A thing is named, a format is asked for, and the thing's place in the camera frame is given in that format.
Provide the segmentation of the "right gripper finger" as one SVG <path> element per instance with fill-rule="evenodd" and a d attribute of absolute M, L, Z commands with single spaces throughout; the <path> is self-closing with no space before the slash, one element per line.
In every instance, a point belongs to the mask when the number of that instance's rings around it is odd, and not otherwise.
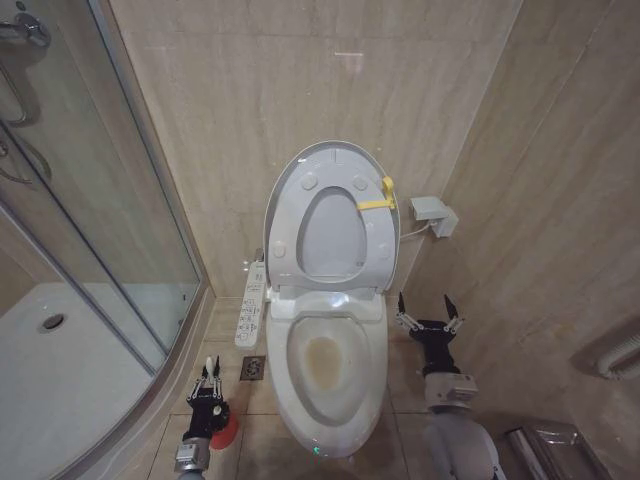
<path fill-rule="evenodd" d="M 419 322 L 416 321 L 413 317 L 411 317 L 406 312 L 404 297 L 402 293 L 398 294 L 397 308 L 398 308 L 398 311 L 395 314 L 396 322 L 409 332 L 419 331 L 420 330 Z"/>
<path fill-rule="evenodd" d="M 464 319 L 459 315 L 456 305 L 448 295 L 444 295 L 444 302 L 447 315 L 449 317 L 449 322 L 445 325 L 444 331 L 451 335 L 455 335 L 457 330 L 464 323 Z"/>

